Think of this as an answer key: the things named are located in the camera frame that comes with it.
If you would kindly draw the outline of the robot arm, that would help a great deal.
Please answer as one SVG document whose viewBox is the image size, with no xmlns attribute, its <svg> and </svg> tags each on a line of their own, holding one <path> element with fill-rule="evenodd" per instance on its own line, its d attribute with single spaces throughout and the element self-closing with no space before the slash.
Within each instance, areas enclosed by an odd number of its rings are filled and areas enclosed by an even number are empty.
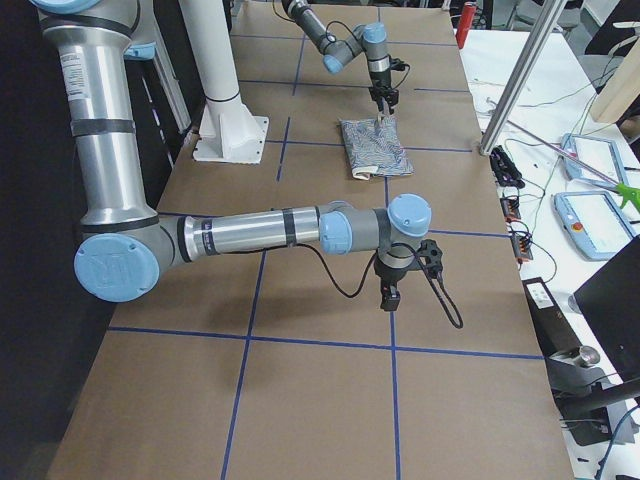
<svg viewBox="0 0 640 480">
<path fill-rule="evenodd" d="M 178 267 L 208 258 L 220 281 L 241 255 L 307 248 L 321 260 L 356 254 L 380 282 L 381 306 L 394 311 L 399 284 L 410 272 L 425 276 L 446 300 L 442 252 L 428 238 L 431 209 L 404 193 L 379 206 L 353 198 L 359 188 L 340 176 L 337 199 L 277 181 L 281 145 L 269 120 L 242 97 L 224 5 L 181 1 L 183 36 L 203 88 L 204 106 L 180 147 L 157 205 L 143 179 L 141 132 L 127 76 L 130 56 L 158 56 L 158 22 L 151 1 L 39 1 L 44 39 L 58 53 L 70 111 L 70 131 L 87 209 L 73 270 L 97 298 L 136 300 Z"/>
<path fill-rule="evenodd" d="M 380 22 L 345 27 L 348 35 L 340 39 L 325 25 L 307 1 L 282 1 L 283 11 L 288 19 L 298 25 L 311 40 L 322 56 L 325 69 L 331 74 L 340 73 L 360 54 L 364 54 L 371 85 L 368 87 L 370 97 L 376 104 L 380 116 L 392 115 L 399 103 L 399 86 L 392 84 L 392 72 L 406 72 L 410 65 L 400 58 L 390 55 L 387 45 L 387 30 Z"/>
</svg>

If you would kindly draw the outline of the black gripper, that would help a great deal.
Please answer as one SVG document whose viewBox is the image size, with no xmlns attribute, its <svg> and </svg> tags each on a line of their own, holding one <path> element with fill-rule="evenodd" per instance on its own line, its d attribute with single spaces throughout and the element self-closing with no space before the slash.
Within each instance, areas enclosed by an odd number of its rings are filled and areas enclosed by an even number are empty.
<svg viewBox="0 0 640 480">
<path fill-rule="evenodd" d="M 414 249 L 405 244 L 393 244 L 388 252 L 376 253 L 374 271 L 380 279 L 381 304 L 385 312 L 395 312 L 401 302 L 398 283 L 409 271 L 422 271 L 430 284 L 436 280 L 444 287 L 442 250 L 435 240 L 422 240 Z"/>
<path fill-rule="evenodd" d="M 398 89 L 392 85 L 391 72 L 403 72 L 407 69 L 408 64 L 400 58 L 384 57 L 368 61 L 368 72 L 371 79 L 369 93 L 371 99 L 377 103 L 379 122 L 393 117 L 395 107 L 389 103 L 399 101 Z"/>
</svg>

